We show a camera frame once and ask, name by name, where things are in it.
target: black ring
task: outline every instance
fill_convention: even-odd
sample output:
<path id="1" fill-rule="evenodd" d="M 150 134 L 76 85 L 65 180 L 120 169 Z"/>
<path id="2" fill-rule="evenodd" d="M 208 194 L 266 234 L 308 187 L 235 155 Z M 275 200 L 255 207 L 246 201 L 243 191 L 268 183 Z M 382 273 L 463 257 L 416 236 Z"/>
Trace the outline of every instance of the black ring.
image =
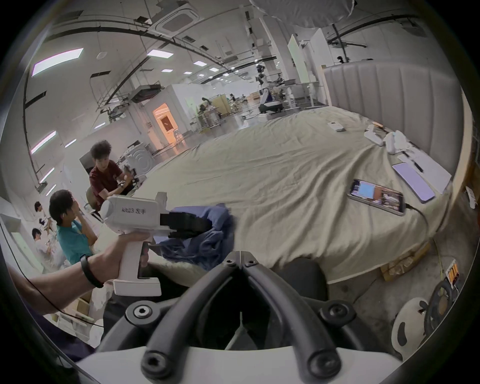
<path id="1" fill-rule="evenodd" d="M 80 258 L 80 265 L 82 266 L 82 271 L 84 272 L 85 277 L 87 280 L 97 288 L 102 288 L 103 284 L 97 280 L 97 278 L 93 275 L 92 271 L 90 270 L 90 265 L 88 264 L 88 256 L 82 255 Z"/>

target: bed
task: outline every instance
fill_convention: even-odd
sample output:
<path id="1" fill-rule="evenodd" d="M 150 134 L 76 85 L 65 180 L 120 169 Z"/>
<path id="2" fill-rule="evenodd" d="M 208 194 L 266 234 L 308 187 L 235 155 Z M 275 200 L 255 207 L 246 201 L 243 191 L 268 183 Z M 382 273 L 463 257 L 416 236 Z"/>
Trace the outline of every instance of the bed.
<path id="1" fill-rule="evenodd" d="M 225 203 L 235 218 L 235 250 L 252 252 L 268 267 L 314 258 L 329 283 L 377 268 L 421 244 L 448 213 L 455 182 L 421 204 L 392 169 L 397 157 L 363 132 L 371 119 L 400 129 L 456 174 L 463 133 L 458 82 L 413 64 L 349 63 L 338 71 L 325 71 L 331 106 L 200 144 L 157 166 L 135 196 L 153 199 L 165 191 L 170 209 Z M 423 114 L 422 103 L 428 109 Z M 346 131 L 334 132 L 329 121 L 340 122 Z M 429 233 L 417 212 L 396 216 L 349 199 L 354 178 L 403 192 L 406 202 L 427 217 Z M 98 247 L 114 236 L 102 228 Z M 199 267 L 150 253 L 151 261 L 179 284 L 191 286 L 204 274 Z"/>

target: maroon shirt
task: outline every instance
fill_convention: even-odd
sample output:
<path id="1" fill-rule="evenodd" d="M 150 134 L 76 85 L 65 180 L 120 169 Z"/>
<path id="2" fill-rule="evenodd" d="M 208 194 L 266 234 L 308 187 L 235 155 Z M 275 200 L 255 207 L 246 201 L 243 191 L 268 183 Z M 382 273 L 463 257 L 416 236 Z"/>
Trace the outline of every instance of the maroon shirt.
<path id="1" fill-rule="evenodd" d="M 105 172 L 99 171 L 96 166 L 90 171 L 90 186 L 92 187 L 92 192 L 96 197 L 99 207 L 101 207 L 105 201 L 99 193 L 104 189 L 108 192 L 117 189 L 117 177 L 120 176 L 121 173 L 121 169 L 113 160 L 108 162 Z"/>

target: beige bed sheet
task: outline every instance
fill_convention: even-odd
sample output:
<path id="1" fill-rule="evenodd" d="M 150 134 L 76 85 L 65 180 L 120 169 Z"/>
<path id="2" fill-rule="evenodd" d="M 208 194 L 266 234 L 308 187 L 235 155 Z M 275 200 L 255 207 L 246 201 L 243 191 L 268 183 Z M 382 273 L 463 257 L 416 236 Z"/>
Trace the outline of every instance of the beige bed sheet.
<path id="1" fill-rule="evenodd" d="M 329 121 L 346 131 L 334 132 Z M 354 178 L 403 192 L 427 217 L 432 235 L 451 194 L 421 204 L 396 175 L 396 156 L 363 136 L 369 120 L 336 107 L 303 111 L 218 137 L 172 158 L 149 175 L 136 197 L 167 192 L 169 209 L 225 203 L 235 217 L 235 250 L 267 267 L 300 256 L 318 260 L 329 283 L 390 262 L 427 238 L 418 212 L 396 216 L 353 201 Z M 102 229 L 99 242 L 103 242 Z M 190 286 L 204 272 L 152 254 L 174 281 Z"/>

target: upholstered headboard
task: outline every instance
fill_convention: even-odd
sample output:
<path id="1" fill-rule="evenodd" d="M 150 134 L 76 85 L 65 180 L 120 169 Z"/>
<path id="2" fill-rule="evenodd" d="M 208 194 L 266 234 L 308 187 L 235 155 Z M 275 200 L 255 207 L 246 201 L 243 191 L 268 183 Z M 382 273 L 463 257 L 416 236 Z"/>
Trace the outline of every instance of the upholstered headboard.
<path id="1" fill-rule="evenodd" d="M 462 93 L 449 74 L 390 61 L 324 70 L 332 105 L 399 130 L 454 175 L 463 136 Z"/>

